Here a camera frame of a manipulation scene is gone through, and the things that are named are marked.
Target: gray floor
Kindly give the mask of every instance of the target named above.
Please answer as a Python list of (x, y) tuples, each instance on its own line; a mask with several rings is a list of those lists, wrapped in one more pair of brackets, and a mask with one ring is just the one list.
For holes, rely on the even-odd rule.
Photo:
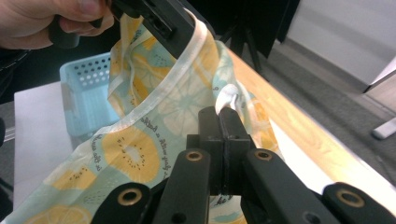
[[(249, 62), (247, 53), (244, 59)], [(292, 42), (275, 45), (268, 60), (262, 57), (262, 65), (275, 88), (395, 185), (396, 135), (383, 141), (370, 135), (395, 116), (393, 111), (340, 79), (343, 71)], [(15, 126), (12, 102), (0, 105), (0, 117), (8, 128)], [(13, 184), (14, 140), (5, 142), (0, 151), (0, 177)]]
[(396, 71), (391, 73), (386, 81), (369, 90), (366, 95), (396, 113)]

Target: hand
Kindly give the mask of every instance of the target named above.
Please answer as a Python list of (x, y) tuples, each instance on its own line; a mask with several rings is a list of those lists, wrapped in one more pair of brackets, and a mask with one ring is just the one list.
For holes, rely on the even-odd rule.
[[(67, 33), (93, 36), (114, 23), (105, 0), (1, 0), (0, 49), (41, 49), (50, 46), (48, 26), (55, 15)], [(95, 29), (89, 21), (103, 18)]]

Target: white fabric trim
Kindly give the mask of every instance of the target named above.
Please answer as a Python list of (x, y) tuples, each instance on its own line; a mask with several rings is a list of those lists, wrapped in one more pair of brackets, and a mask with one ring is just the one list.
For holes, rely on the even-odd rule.
[(227, 84), (219, 92), (218, 99), (216, 100), (216, 114), (218, 115), (220, 110), (226, 105), (229, 105), (231, 109), (236, 110), (236, 100), (240, 95), (238, 88), (234, 84)]

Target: kiwi print fabric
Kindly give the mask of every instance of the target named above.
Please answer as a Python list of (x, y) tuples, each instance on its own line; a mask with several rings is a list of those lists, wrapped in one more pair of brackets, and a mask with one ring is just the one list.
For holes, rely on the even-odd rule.
[[(198, 112), (215, 105), (230, 84), (236, 87), (235, 109), (256, 146), (279, 153), (265, 109), (237, 82), (226, 47), (202, 22), (195, 19), (193, 37), (176, 60), (141, 19), (124, 16), (121, 40), (111, 50), (108, 86), (120, 121), (78, 146), (6, 223), (91, 223), (117, 186), (160, 183), (185, 149), (187, 134), (197, 133)], [(210, 223), (246, 223), (238, 197), (213, 197), (210, 207)]]

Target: black sleeve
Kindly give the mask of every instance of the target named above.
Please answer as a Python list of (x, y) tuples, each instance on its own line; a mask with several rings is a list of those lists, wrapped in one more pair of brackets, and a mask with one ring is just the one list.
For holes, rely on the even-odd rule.
[(0, 96), (11, 82), (14, 69), (29, 53), (26, 49), (0, 49)]

